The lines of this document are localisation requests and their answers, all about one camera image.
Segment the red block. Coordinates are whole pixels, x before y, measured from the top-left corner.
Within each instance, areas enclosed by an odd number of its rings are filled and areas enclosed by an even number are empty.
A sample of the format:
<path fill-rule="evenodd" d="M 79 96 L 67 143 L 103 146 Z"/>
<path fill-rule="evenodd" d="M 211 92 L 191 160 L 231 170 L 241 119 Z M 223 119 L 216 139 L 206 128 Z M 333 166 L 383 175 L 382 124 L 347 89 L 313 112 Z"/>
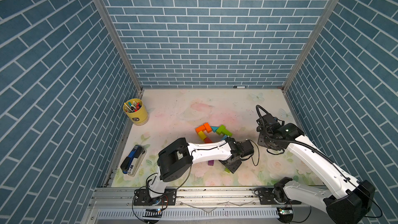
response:
<path fill-rule="evenodd" d="M 209 143 L 212 143 L 212 140 L 211 140 L 210 138 L 205 138 L 205 139 L 204 139 L 204 142 L 205 142 L 206 144 L 209 144 Z"/>

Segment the teal triangle block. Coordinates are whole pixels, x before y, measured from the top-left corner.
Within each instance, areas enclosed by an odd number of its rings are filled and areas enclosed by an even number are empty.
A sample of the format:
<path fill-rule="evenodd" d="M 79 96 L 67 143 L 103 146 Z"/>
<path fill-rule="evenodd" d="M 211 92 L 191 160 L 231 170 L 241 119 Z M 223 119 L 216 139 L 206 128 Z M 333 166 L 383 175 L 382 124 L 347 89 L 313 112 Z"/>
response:
<path fill-rule="evenodd" d="M 216 131 L 218 130 L 218 128 L 219 128 L 219 127 L 211 126 L 211 129 L 212 129 L 213 132 L 216 132 Z"/>

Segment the yellow block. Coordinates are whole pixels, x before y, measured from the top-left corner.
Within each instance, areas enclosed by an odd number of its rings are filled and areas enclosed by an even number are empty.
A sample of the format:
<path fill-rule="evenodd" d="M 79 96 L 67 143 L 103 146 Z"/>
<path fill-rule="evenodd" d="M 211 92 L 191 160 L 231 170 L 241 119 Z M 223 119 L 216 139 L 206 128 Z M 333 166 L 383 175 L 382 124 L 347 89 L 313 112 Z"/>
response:
<path fill-rule="evenodd" d="M 201 138 L 202 141 L 205 141 L 207 138 L 206 134 L 203 131 L 198 132 L 198 136 Z"/>

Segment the orange block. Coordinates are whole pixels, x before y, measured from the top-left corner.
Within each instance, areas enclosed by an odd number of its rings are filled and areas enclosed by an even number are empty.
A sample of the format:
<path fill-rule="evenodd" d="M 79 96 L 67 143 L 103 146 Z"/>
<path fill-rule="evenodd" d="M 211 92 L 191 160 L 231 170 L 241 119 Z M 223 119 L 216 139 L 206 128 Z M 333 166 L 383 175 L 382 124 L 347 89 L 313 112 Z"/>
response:
<path fill-rule="evenodd" d="M 204 123 L 204 127 L 207 133 L 212 132 L 212 127 L 209 125 L 209 123 Z"/>
<path fill-rule="evenodd" d="M 203 125 L 195 129 L 196 133 L 203 132 L 205 130 L 206 128 Z"/>

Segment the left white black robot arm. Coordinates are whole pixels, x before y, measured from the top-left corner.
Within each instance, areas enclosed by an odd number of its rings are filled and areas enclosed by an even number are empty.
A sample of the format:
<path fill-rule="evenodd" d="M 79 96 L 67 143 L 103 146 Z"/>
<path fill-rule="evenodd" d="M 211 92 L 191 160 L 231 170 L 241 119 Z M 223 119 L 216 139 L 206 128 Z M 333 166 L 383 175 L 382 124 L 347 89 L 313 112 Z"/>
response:
<path fill-rule="evenodd" d="M 238 142 L 227 137 L 216 143 L 195 144 L 179 138 L 158 153 L 157 174 L 147 184 L 147 193 L 152 199 L 161 197 L 170 182 L 181 178 L 197 163 L 218 160 L 235 173 L 241 163 L 254 154 L 255 148 L 250 140 Z"/>

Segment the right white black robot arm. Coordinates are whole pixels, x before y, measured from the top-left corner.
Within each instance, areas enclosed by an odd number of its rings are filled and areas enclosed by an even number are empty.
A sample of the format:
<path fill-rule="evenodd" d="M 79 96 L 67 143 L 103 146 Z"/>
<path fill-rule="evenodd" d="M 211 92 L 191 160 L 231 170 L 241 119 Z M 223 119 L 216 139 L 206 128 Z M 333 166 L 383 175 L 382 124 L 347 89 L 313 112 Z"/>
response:
<path fill-rule="evenodd" d="M 274 156 L 290 152 L 314 172 L 326 186 L 301 185 L 290 177 L 284 177 L 274 185 L 274 198 L 278 203 L 300 201 L 325 213 L 336 224 L 357 224 L 368 218 L 374 201 L 375 187 L 367 180 L 359 181 L 341 169 L 320 151 L 295 124 L 279 120 L 256 106 L 259 116 L 258 145 Z"/>

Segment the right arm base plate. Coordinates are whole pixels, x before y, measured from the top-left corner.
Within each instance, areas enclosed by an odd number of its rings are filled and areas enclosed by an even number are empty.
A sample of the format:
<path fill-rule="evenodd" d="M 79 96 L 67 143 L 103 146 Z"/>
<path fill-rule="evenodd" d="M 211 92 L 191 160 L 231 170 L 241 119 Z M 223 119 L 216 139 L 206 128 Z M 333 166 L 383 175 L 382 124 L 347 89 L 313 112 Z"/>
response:
<path fill-rule="evenodd" d="M 282 197 L 275 196 L 275 188 L 273 187 L 260 187 L 254 190 L 254 194 L 259 198 L 261 205 L 300 205 L 302 202 L 296 200 L 286 200 Z"/>

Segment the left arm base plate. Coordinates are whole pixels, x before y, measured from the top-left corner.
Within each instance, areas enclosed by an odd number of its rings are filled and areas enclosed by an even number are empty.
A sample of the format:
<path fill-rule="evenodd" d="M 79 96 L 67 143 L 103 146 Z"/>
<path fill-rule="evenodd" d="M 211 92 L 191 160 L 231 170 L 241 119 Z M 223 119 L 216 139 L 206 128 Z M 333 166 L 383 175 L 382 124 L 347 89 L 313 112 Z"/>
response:
<path fill-rule="evenodd" d="M 174 189 L 166 189 L 165 193 L 156 198 L 151 198 L 149 190 L 147 189 L 137 189 L 135 190 L 135 196 L 133 205 L 135 206 L 174 206 L 176 204 L 176 192 Z"/>

